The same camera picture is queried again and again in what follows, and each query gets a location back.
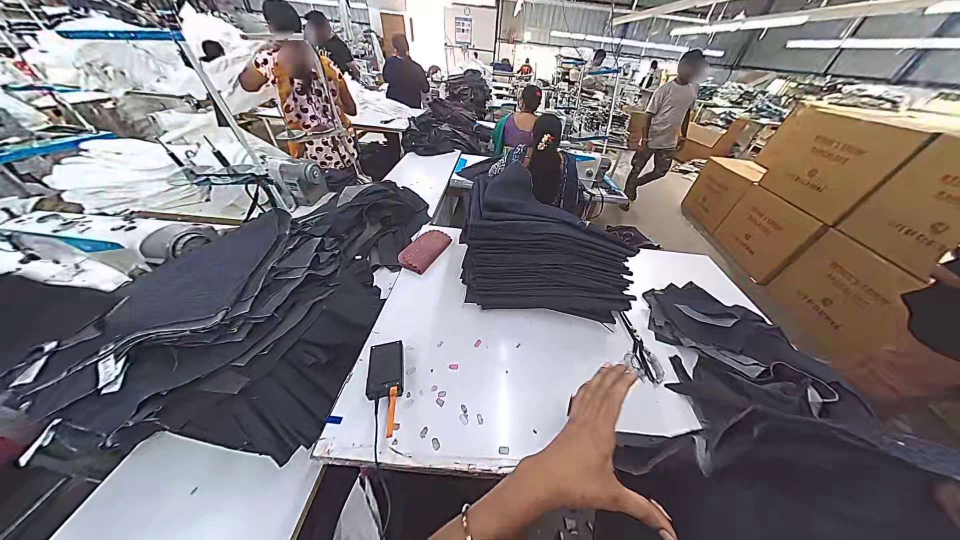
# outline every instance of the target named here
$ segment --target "door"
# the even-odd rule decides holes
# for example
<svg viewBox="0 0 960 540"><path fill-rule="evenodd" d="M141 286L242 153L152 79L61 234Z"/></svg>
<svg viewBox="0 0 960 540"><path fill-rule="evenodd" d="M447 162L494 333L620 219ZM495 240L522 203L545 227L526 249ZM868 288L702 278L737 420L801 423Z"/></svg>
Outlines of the door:
<svg viewBox="0 0 960 540"><path fill-rule="evenodd" d="M381 13L380 24L383 26L383 56L391 57L394 55L394 45L391 42L394 34L407 35L406 26L403 24L403 15L396 13Z"/></svg>

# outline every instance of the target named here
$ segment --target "purple top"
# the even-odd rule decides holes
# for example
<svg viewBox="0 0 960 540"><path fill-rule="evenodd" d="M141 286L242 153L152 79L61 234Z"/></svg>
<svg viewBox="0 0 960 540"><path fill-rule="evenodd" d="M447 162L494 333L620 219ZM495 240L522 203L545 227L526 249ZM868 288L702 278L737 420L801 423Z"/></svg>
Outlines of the purple top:
<svg viewBox="0 0 960 540"><path fill-rule="evenodd" d="M527 146L532 146L534 141L533 132L525 132L516 126L514 122L514 116L511 114L507 118L507 123L503 125L503 145L504 146L517 146L519 144L525 144Z"/></svg>

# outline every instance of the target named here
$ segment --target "gray t-shirt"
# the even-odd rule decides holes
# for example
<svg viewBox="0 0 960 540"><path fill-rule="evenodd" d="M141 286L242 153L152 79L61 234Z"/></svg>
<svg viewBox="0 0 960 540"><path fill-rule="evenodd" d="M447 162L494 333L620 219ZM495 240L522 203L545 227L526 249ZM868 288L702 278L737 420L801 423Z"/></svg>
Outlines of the gray t-shirt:
<svg viewBox="0 0 960 540"><path fill-rule="evenodd" d="M697 86L679 85L676 81L657 88L647 103L650 131L647 133L647 148L663 149L677 146L677 135L684 117L697 99Z"/></svg>

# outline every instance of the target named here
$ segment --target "cardboard box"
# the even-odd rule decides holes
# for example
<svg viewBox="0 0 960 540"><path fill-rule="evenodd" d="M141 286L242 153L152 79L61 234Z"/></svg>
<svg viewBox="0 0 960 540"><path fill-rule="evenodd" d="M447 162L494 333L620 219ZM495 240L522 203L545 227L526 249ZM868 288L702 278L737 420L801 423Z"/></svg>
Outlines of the cardboard box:
<svg viewBox="0 0 960 540"><path fill-rule="evenodd" d="M795 110L757 156L761 183L835 225L937 133L916 118L807 106Z"/></svg>
<svg viewBox="0 0 960 540"><path fill-rule="evenodd" d="M704 160L711 156L728 156L733 145L751 129L756 122L747 118L733 120L729 128L723 130L714 126L701 126L690 122L686 130L686 144L674 156L678 161Z"/></svg>
<svg viewBox="0 0 960 540"><path fill-rule="evenodd" d="M765 172L766 169L753 161L710 158L687 191L681 206L708 233L713 233L747 189L759 182Z"/></svg>
<svg viewBox="0 0 960 540"><path fill-rule="evenodd" d="M648 116L650 113L643 110L630 111L630 120L627 122L627 148L633 149L639 144Z"/></svg>
<svg viewBox="0 0 960 540"><path fill-rule="evenodd" d="M960 136L940 135L838 229L920 279L960 243Z"/></svg>
<svg viewBox="0 0 960 540"><path fill-rule="evenodd" d="M754 185L713 235L754 281L763 284L826 228L812 215Z"/></svg>
<svg viewBox="0 0 960 540"><path fill-rule="evenodd" d="M900 294L925 283L843 233L830 229L767 290L842 367L876 351L905 325Z"/></svg>

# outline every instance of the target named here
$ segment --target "bracelet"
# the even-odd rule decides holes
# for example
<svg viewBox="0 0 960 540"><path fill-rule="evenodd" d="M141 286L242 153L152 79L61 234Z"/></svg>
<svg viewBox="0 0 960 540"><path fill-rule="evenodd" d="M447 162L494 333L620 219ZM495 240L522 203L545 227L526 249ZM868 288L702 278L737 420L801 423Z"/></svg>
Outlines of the bracelet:
<svg viewBox="0 0 960 540"><path fill-rule="evenodd" d="M469 505L469 504L464 504L463 509L460 510L460 519L463 520L463 522L464 522L464 534L467 536L467 540L473 540L473 539L470 537L470 531L469 531L469 529L467 528L467 510L469 510L469 509L470 509L470 505Z"/></svg>

